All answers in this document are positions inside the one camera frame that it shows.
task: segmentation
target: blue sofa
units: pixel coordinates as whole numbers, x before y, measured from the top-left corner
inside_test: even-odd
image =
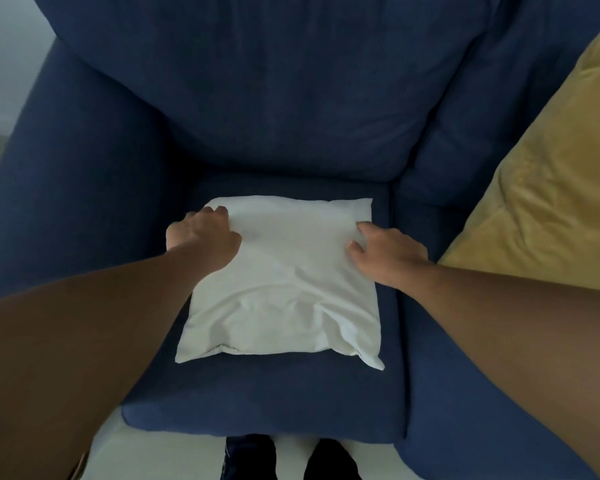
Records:
[[[0,297],[161,253],[217,196],[373,197],[438,258],[600,31],[600,0],[36,0],[57,34],[0,163]],[[426,480],[594,479],[413,300],[386,370],[333,352],[174,362],[129,425],[395,444]]]

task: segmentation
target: yellow cushion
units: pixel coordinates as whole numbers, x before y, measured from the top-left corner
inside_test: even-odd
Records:
[[[600,290],[600,35],[440,263]]]

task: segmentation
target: hand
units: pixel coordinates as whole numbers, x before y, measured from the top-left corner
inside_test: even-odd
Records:
[[[371,222],[359,222],[358,229],[367,238],[367,249],[351,241],[347,251],[357,268],[377,283],[410,294],[419,273],[433,266],[427,249],[398,229],[382,229]]]
[[[183,220],[167,228],[167,251],[193,245],[197,249],[196,260],[205,260],[209,273],[229,264],[241,243],[240,234],[229,229],[229,212],[225,207],[188,212]]]

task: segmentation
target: pillowcase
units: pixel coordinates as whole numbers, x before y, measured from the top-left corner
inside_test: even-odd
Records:
[[[440,263],[600,290],[600,35]]]
[[[236,258],[196,287],[176,362],[226,352],[335,350],[384,369],[376,285],[346,254],[372,199],[216,198],[242,235]]]

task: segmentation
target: black shoe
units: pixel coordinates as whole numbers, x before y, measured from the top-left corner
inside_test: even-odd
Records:
[[[358,466],[336,440],[320,440],[304,471],[304,480],[361,480]]]
[[[277,480],[276,446],[266,435],[230,436],[220,480]]]

